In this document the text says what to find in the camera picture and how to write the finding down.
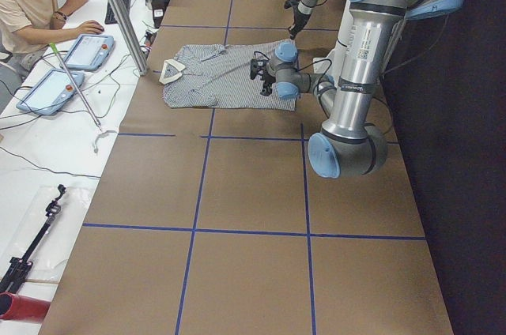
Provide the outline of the striped polo shirt white collar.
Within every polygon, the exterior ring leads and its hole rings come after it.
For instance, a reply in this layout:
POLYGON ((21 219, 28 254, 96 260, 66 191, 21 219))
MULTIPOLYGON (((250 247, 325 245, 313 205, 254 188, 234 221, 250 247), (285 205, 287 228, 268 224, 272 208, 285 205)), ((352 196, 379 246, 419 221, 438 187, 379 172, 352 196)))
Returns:
POLYGON ((182 76, 164 86, 163 101, 171 108, 214 107, 295 111, 294 98, 281 99, 277 92, 263 96, 262 82, 250 79, 254 53, 274 55, 281 42, 254 45, 188 44, 175 60, 182 76))

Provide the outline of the black box with label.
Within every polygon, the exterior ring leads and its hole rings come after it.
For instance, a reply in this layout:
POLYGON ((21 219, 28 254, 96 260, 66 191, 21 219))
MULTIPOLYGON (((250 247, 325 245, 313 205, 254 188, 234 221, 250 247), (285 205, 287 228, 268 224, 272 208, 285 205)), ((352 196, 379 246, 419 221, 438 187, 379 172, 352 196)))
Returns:
POLYGON ((159 28, 170 0, 152 0, 153 26, 159 28))

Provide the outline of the far blue teach pendant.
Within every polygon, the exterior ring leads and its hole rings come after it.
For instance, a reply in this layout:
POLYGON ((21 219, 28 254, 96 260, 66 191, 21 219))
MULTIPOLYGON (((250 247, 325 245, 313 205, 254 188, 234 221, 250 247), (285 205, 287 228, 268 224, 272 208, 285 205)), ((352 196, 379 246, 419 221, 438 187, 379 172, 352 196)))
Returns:
POLYGON ((104 64, 114 46, 113 36, 80 35, 63 60, 70 70, 94 72, 104 64))

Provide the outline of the blue teach pendant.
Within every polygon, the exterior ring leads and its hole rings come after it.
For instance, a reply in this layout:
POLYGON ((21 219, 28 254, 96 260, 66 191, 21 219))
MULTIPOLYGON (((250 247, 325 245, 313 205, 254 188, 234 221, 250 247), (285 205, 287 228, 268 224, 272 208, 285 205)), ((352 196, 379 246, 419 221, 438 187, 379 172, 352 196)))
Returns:
POLYGON ((113 36, 80 35, 63 60, 70 70, 94 72, 104 64, 114 46, 113 36))
POLYGON ((17 102, 16 108, 37 115, 53 115, 74 93, 66 72, 53 68, 17 102))

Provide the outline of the near blue teach pendant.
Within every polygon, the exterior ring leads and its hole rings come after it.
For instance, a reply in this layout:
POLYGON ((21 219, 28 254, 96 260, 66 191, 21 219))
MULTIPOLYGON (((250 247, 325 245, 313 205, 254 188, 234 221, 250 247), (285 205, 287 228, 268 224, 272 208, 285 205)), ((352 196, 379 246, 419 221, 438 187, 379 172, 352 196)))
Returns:
POLYGON ((17 102, 16 108, 37 115, 53 115, 74 93, 66 72, 53 68, 17 102))

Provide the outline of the metal reacher grabber tool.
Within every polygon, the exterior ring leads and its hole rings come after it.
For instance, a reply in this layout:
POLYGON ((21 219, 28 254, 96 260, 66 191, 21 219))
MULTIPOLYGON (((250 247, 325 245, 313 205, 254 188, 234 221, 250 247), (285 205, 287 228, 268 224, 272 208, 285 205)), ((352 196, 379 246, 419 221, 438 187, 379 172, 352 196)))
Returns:
POLYGON ((95 137, 95 139, 93 141, 93 151, 94 151, 95 154, 97 154, 99 152, 99 141, 100 141, 100 139, 107 137, 109 134, 114 134, 115 130, 105 130, 102 127, 101 121, 96 116, 96 113, 94 112, 94 110, 90 106, 89 102, 85 98, 85 96, 84 96, 81 88, 77 85, 77 82, 76 82, 73 74, 70 72, 70 70, 66 66, 66 64, 65 64, 62 56, 60 55, 60 52, 58 51, 56 45, 54 43, 49 43, 49 47, 52 50, 53 54, 58 59, 59 64, 61 65, 62 70, 66 73, 67 77, 70 79, 70 83, 74 87, 74 89, 75 89, 76 93, 78 94, 78 96, 80 97, 82 103, 85 105, 85 110, 91 116, 91 118, 92 118, 92 120, 93 120, 96 128, 98 129, 97 135, 96 135, 96 137, 95 137))

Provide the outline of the person in beige shirt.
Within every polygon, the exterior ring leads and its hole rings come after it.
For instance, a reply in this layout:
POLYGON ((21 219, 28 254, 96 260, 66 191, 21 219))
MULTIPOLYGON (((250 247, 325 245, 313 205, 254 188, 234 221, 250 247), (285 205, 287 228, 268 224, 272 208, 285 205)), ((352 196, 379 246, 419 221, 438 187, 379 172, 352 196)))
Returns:
POLYGON ((1 0, 2 45, 12 55, 13 67, 27 77, 49 43, 74 40, 80 35, 98 35, 85 21, 76 28, 64 28, 69 16, 88 0, 1 0))

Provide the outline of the red cylinder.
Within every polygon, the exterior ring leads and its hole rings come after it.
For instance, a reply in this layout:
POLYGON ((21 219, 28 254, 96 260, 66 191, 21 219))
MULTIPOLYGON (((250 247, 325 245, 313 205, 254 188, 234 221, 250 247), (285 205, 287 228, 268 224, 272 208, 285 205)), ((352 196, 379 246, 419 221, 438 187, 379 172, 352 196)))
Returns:
POLYGON ((3 292, 1 294, 1 320, 42 323, 50 305, 50 301, 3 292))

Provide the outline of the aluminium frame post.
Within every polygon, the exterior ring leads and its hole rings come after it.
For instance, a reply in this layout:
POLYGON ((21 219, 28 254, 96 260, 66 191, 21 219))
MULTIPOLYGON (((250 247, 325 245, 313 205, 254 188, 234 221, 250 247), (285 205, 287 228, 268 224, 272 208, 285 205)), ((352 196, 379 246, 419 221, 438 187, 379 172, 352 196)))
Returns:
POLYGON ((130 15, 127 12, 127 8, 123 3, 123 0, 108 0, 108 3, 110 4, 112 11, 115 14, 115 18, 119 24, 120 31, 126 42, 130 55, 134 60, 134 64, 137 67, 139 75, 146 75, 148 71, 147 61, 138 43, 138 38, 135 35, 134 27, 130 20, 130 15))

